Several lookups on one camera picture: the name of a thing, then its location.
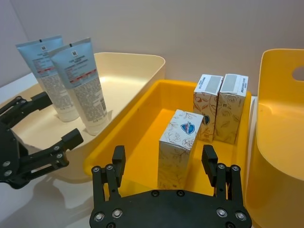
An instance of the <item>blue logo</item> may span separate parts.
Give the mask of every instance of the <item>blue logo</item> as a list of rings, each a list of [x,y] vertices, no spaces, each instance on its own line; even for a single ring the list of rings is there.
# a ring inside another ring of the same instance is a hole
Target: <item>blue logo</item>
[[[208,125],[210,123],[210,117],[208,115],[204,115],[203,123],[205,125]]]
[[[191,122],[189,122],[189,121],[188,121],[188,123],[182,124],[180,127],[186,134],[192,134],[195,130],[194,125],[191,124]]]

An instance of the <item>yellow bin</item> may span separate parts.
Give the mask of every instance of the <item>yellow bin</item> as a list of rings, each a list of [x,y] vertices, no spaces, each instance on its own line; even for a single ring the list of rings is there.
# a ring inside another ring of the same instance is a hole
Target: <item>yellow bin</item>
[[[104,167],[111,163],[114,148],[124,145],[126,166],[120,194],[132,195],[141,191],[157,189],[159,139],[176,109],[193,110],[193,91],[196,83],[159,80],[140,98],[120,123],[100,142],[84,162],[84,169],[91,174],[95,165]],[[251,94],[247,92],[235,145],[214,141],[213,146],[219,162],[241,167],[242,183],[246,178],[248,119]],[[187,178],[186,190],[213,194],[204,172],[201,156],[203,142],[194,148],[194,159]]]
[[[304,227],[304,50],[263,54],[256,135],[246,192],[255,227]]]

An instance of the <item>white label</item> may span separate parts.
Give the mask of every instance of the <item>white label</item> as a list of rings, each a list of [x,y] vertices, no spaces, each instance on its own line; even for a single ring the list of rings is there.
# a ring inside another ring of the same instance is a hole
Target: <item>white label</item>
[[[53,105],[60,110],[61,113],[70,112],[74,109],[73,102],[67,94],[59,75],[50,75],[40,78],[45,90],[53,102]]]
[[[202,75],[194,92],[217,95],[219,93],[219,88],[222,83],[222,80],[222,76]]]
[[[74,92],[87,121],[97,123],[105,118],[105,101],[99,78],[74,88]]]

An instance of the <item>small cardboard box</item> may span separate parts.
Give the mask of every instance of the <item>small cardboard box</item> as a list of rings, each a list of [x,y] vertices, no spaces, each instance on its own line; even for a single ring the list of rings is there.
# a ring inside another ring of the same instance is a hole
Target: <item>small cardboard box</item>
[[[194,90],[193,112],[204,116],[199,139],[209,143],[213,140],[219,89],[223,78],[223,76],[202,75]]]
[[[203,116],[176,110],[159,141],[158,187],[183,189]]]
[[[234,144],[238,133],[248,77],[226,74],[218,96],[214,139]]]

